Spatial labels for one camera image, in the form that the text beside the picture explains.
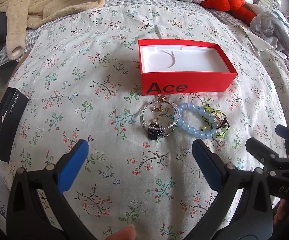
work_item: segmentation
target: plush toy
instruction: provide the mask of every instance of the plush toy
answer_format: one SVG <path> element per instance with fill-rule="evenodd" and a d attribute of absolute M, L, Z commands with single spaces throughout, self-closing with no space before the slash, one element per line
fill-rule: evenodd
<path fill-rule="evenodd" d="M 245 0 L 205 0 L 200 5 L 209 9 L 216 9 L 218 11 L 228 11 L 237 19 L 245 22 L 250 25 L 252 19 L 256 16 L 256 14 L 243 7 L 245 4 Z"/>

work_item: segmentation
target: red box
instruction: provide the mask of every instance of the red box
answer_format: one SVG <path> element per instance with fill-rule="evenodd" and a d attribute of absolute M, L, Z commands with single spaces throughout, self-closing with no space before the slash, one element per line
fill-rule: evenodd
<path fill-rule="evenodd" d="M 222 92 L 238 75 L 216 43 L 176 39 L 146 39 L 138 43 L 144 96 Z"/>

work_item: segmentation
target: screw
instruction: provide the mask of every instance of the screw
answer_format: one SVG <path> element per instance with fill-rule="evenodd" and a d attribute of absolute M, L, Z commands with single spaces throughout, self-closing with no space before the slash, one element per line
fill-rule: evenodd
<path fill-rule="evenodd" d="M 255 171 L 259 174 L 262 174 L 263 170 L 259 167 L 255 168 Z"/>
<path fill-rule="evenodd" d="M 232 163 L 227 163 L 226 166 L 227 166 L 227 168 L 228 168 L 229 170 L 234 170 L 234 169 L 235 169 L 235 165 L 232 164 Z"/>
<path fill-rule="evenodd" d="M 53 169 L 55 168 L 55 165 L 54 164 L 48 164 L 47 166 L 46 166 L 46 170 L 47 171 L 52 171 Z"/>
<path fill-rule="evenodd" d="M 21 173 L 23 173 L 24 171 L 25 171 L 25 169 L 24 169 L 23 167 L 17 169 L 17 173 L 18 173 L 18 174 L 21 174 Z"/>

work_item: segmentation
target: crystal beaded bracelet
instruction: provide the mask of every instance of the crystal beaded bracelet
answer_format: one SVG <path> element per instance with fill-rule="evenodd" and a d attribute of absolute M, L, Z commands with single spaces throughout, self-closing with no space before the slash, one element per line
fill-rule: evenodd
<path fill-rule="evenodd" d="M 180 106 L 177 106 L 179 110 L 179 114 L 174 114 L 174 118 L 178 120 L 177 124 L 179 127 L 181 127 L 183 130 L 187 131 L 189 134 L 194 135 L 196 138 L 200 139 L 209 139 L 214 137 L 217 134 L 217 129 L 220 128 L 219 124 L 216 120 L 215 115 L 212 113 L 206 111 L 203 107 L 199 107 L 194 105 L 193 103 L 182 103 Z M 190 126 L 188 123 L 184 121 L 182 118 L 182 112 L 186 109 L 189 109 L 193 111 L 196 114 L 201 115 L 202 117 L 206 118 L 208 122 L 212 125 L 211 131 L 201 131 L 199 129 L 194 128 L 193 126 Z"/>
<path fill-rule="evenodd" d="M 157 140 L 158 137 L 160 138 L 168 137 L 174 131 L 180 119 L 180 117 L 175 118 L 174 122 L 166 127 L 159 126 L 157 121 L 156 122 L 152 121 L 151 124 L 147 124 L 144 119 L 144 113 L 149 106 L 154 105 L 156 103 L 166 103 L 170 105 L 174 110 L 174 114 L 180 116 L 180 111 L 177 108 L 177 105 L 175 103 L 170 103 L 169 101 L 166 100 L 164 101 L 152 100 L 149 104 L 145 105 L 140 111 L 140 124 L 142 125 L 143 128 L 145 128 L 148 131 L 148 137 L 151 140 Z M 169 129 L 171 129 L 171 131 L 169 133 L 166 133 L 165 130 Z"/>

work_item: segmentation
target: bed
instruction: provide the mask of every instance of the bed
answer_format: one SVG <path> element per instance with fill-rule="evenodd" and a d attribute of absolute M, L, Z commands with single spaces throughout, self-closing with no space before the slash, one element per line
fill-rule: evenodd
<path fill-rule="evenodd" d="M 204 140 L 225 163 L 249 171 L 261 167 L 245 150 L 250 137 L 285 157 L 284 141 L 274 130 L 277 124 L 289 127 L 289 71 L 241 22 L 226 14 L 222 21 L 231 22 L 226 25 L 214 14 L 175 0 L 107 0 L 103 8 L 32 33 L 32 50 L 9 84 L 29 103 L 10 162 L 0 161 L 7 186 L 17 168 L 43 169 L 85 139 L 89 155 L 64 196 L 98 239 L 127 224 L 135 225 L 139 239 L 185 237 L 217 193 L 191 155 L 194 137 L 177 128 L 169 138 L 150 141 L 140 125 L 140 109 L 155 98 L 140 95 L 137 41 L 144 38 L 218 43 L 238 72 L 227 91 L 174 94 L 169 101 L 209 104 L 227 114 L 230 130 L 224 138 Z M 164 109 L 159 118 L 174 117 Z M 189 112 L 185 119 L 203 125 Z M 43 191 L 39 196 L 50 222 L 59 227 Z"/>

